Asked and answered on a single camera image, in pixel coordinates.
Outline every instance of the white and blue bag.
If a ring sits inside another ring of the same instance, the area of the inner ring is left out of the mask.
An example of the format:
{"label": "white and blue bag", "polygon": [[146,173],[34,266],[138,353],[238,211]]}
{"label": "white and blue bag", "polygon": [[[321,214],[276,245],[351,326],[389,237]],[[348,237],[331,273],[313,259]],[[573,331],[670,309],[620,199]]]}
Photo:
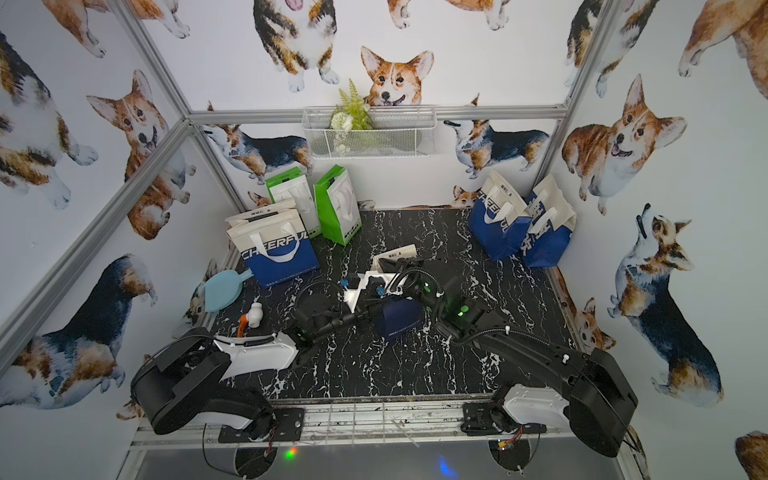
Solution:
{"label": "white and blue bag", "polygon": [[262,287],[320,268],[299,212],[273,213],[227,231]]}
{"label": "white and blue bag", "polygon": [[571,242],[576,212],[547,175],[528,197],[533,223],[520,248],[526,266],[556,266]]}
{"label": "white and blue bag", "polygon": [[491,170],[469,215],[469,229],[491,260],[502,260],[520,250],[531,225],[527,205],[498,172]]}

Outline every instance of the black cable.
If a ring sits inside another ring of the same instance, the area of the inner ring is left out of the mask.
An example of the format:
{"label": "black cable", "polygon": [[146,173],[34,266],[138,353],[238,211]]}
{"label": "black cable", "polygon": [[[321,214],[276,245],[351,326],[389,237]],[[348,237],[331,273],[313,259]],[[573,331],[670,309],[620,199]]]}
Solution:
{"label": "black cable", "polygon": [[208,457],[205,455],[205,429],[206,429],[206,427],[208,427],[208,424],[204,423],[203,424],[203,439],[200,440],[200,447],[203,449],[203,459],[205,460],[205,465],[208,465],[209,468],[212,468],[213,470],[216,470],[217,472],[226,473],[227,475],[232,475],[233,477],[240,478],[240,476],[237,473],[228,472],[227,470],[224,470],[224,469],[218,468],[218,467],[214,467],[213,465],[210,464],[210,462],[208,461]]}

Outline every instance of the corgi illustration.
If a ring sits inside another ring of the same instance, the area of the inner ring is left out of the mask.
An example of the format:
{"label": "corgi illustration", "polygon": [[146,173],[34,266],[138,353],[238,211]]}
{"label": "corgi illustration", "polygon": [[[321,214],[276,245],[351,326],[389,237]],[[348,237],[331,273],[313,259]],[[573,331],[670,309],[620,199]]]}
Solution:
{"label": "corgi illustration", "polygon": [[357,202],[357,210],[375,210],[376,202],[373,200],[361,200]]}
{"label": "corgi illustration", "polygon": [[576,128],[563,144],[565,164],[581,177],[579,197],[587,200],[587,190],[600,197],[598,209],[605,215],[607,199],[622,191],[650,155],[680,138],[687,126],[682,117],[658,118],[650,111],[638,75],[627,94],[624,114],[613,127]]}
{"label": "corgi illustration", "polygon": [[310,68],[317,68],[324,82],[339,83],[339,75],[331,70],[336,36],[333,0],[254,0],[253,19],[277,70],[290,74],[292,92],[304,89],[304,71]]}
{"label": "corgi illustration", "polygon": [[181,321],[171,334],[171,338],[177,339],[189,332],[200,321],[200,317],[205,312],[205,283],[213,276],[219,273],[219,267],[216,264],[216,259],[210,259],[208,262],[208,268],[203,275],[203,281],[195,288],[192,298],[190,299],[190,307],[184,316],[181,317]]}
{"label": "corgi illustration", "polygon": [[34,336],[0,378],[0,407],[60,409],[80,402],[96,386],[104,393],[125,371],[117,357],[133,298],[157,302],[147,267],[132,254],[110,263],[91,294],[61,330]]}
{"label": "corgi illustration", "polygon": [[371,92],[366,98],[368,105],[395,107],[422,103],[422,82],[435,64],[432,52],[423,51],[408,63],[396,63],[361,47],[360,57],[373,80]]}
{"label": "corgi illustration", "polygon": [[[190,28],[176,16],[179,0],[128,0],[142,20],[159,20],[178,38],[186,38]],[[106,0],[43,0],[62,27],[66,28],[93,56],[104,57],[104,49],[88,27],[88,10],[109,12]]]}
{"label": "corgi illustration", "polygon": [[[141,70],[136,70],[131,93],[118,100],[88,95],[88,101],[100,116],[125,132],[131,146],[131,156],[125,168],[125,181],[128,181],[168,130],[165,119],[152,103],[147,77]],[[182,204],[189,201],[190,193],[183,189],[187,175],[194,175],[195,170],[194,165],[186,164],[181,153],[168,161],[163,173],[154,179],[128,214],[136,233],[146,240],[152,240],[160,233],[170,220],[168,209],[174,200]]]}
{"label": "corgi illustration", "polygon": [[723,399],[717,364],[669,293],[672,270],[694,268],[677,242],[689,223],[655,215],[650,204],[645,205],[642,215],[637,215],[637,243],[616,271],[614,307],[608,314],[626,316],[669,363],[666,384],[651,379],[659,393],[696,406],[712,406]]}
{"label": "corgi illustration", "polygon": [[571,294],[568,292],[568,285],[565,283],[563,273],[560,267],[555,267],[554,278],[558,281],[560,291],[564,299],[564,306],[571,312],[571,318],[574,319],[576,334],[581,341],[583,350],[586,353],[592,353],[594,349],[609,350],[616,345],[614,337],[600,330],[597,320],[594,318],[594,297],[587,301],[587,305],[579,312],[574,304]]}
{"label": "corgi illustration", "polygon": [[[477,107],[480,94],[470,105]],[[503,161],[523,157],[521,171],[531,168],[547,150],[549,135],[540,130],[495,131],[490,120],[446,120],[456,131],[456,157],[466,165],[469,178],[477,178],[480,170]]]}
{"label": "corgi illustration", "polygon": [[733,446],[749,480],[768,480],[768,435],[755,430],[736,439]]}
{"label": "corgi illustration", "polygon": [[475,200],[478,199],[478,192],[480,190],[475,190],[474,192],[468,192],[467,190],[464,190],[459,185],[453,186],[453,201],[450,204],[446,205],[412,205],[411,207],[405,207],[403,210],[425,210],[425,209],[432,209],[432,208],[467,208],[467,207],[474,207],[475,206]]}
{"label": "corgi illustration", "polygon": [[768,98],[768,2],[766,0],[709,0],[694,23],[678,71],[690,76],[709,47],[733,37],[746,59],[757,90]]}
{"label": "corgi illustration", "polygon": [[618,67],[621,59],[637,43],[648,23],[650,14],[659,0],[624,0],[624,11],[619,19],[620,27],[614,32],[603,54],[598,71],[600,77],[595,85],[598,97],[603,98],[608,91],[608,76]]}
{"label": "corgi illustration", "polygon": [[603,0],[584,0],[571,20],[571,33],[568,35],[568,56],[565,59],[565,64],[574,65],[576,70],[565,82],[566,87],[570,87],[576,80],[576,74],[587,54],[587,46],[589,46],[594,26],[598,23],[598,16],[600,16],[602,8]]}
{"label": "corgi illustration", "polygon": [[98,159],[80,145],[58,113],[51,91],[0,32],[0,182],[19,195],[37,186],[56,210],[69,205],[71,191],[56,174],[67,154],[78,165]]}
{"label": "corgi illustration", "polygon": [[254,192],[248,192],[248,198],[256,204],[256,208],[266,207],[267,205],[272,204],[269,197],[262,197]]}
{"label": "corgi illustration", "polygon": [[[149,360],[152,358],[152,355],[144,355],[144,361],[141,363],[142,366],[144,366]],[[140,419],[144,417],[144,410],[141,408],[141,405],[136,402],[136,400],[130,399],[128,402],[123,405],[123,408],[118,410],[117,413],[114,414],[119,420],[131,420],[131,419]]]}
{"label": "corgi illustration", "polygon": [[[208,102],[208,111],[214,106]],[[264,185],[264,175],[298,162],[306,168],[307,177],[314,168],[306,139],[290,135],[278,138],[251,138],[240,125],[206,125],[203,132],[214,141],[233,167],[248,172],[250,178]]]}
{"label": "corgi illustration", "polygon": [[[509,22],[509,17],[504,13],[504,7],[509,0],[446,0],[451,5],[459,7],[461,10],[470,12],[485,13],[485,21],[491,30],[499,30]],[[408,28],[407,20],[411,14],[408,12],[408,4],[411,0],[387,0],[389,3],[389,14],[392,16],[397,28]]]}

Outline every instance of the green and white bag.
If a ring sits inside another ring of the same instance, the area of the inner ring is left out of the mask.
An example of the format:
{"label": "green and white bag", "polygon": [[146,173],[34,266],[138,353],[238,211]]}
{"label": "green and white bag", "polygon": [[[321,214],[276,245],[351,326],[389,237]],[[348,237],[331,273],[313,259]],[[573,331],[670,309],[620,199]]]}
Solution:
{"label": "green and white bag", "polygon": [[317,220],[312,191],[306,182],[306,175],[301,173],[298,167],[267,179],[266,188],[270,192],[272,203],[293,199],[307,234],[310,238],[320,235],[320,222]]}
{"label": "green and white bag", "polygon": [[360,230],[362,221],[346,168],[334,165],[328,170],[315,184],[315,199],[323,236],[347,245]]}

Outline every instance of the corgi wallpaper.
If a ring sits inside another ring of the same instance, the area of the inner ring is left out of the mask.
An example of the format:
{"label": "corgi wallpaper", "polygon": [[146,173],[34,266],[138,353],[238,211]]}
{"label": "corgi wallpaper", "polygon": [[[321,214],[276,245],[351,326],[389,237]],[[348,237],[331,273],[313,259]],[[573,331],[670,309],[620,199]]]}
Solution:
{"label": "corgi wallpaper", "polygon": [[[0,9],[0,221],[13,252],[0,257],[0,323],[123,185],[129,159],[140,163],[161,126],[178,120],[114,15],[88,9],[87,32],[108,52],[96,58],[51,14],[77,4],[6,0]],[[112,118],[120,127],[89,98],[105,108],[125,99]]]}
{"label": "corgi wallpaper", "polygon": [[[265,180],[273,175],[299,167],[312,186],[338,164],[349,169],[359,207],[372,210],[471,207],[490,169],[525,196],[554,126],[555,120],[546,119],[446,121],[435,129],[431,157],[365,161],[313,160],[300,124],[206,125],[201,130],[249,208],[269,202]],[[477,136],[481,139],[468,141]],[[394,187],[403,181],[412,188]]]}
{"label": "corgi wallpaper", "polygon": [[[582,2],[573,29],[590,32],[600,7]],[[765,435],[745,434],[768,394],[754,301],[766,3],[623,7],[551,168],[579,216],[559,264],[564,307],[584,349],[610,346],[637,393],[644,478],[766,478]]]}
{"label": "corgi wallpaper", "polygon": [[152,241],[125,218],[0,377],[3,480],[117,478],[137,428],[124,421],[138,416],[130,381],[200,319],[204,281],[229,250],[221,221],[236,211],[195,142],[180,152],[197,165],[188,208]]}
{"label": "corgi wallpaper", "polygon": [[144,24],[198,111],[209,101],[218,110],[335,104],[349,79],[371,105],[462,105],[478,91],[487,105],[559,104],[583,54],[569,38],[584,48],[599,11],[572,31],[579,8],[580,0],[179,0],[176,16],[191,32],[184,40],[168,34],[170,22]]}

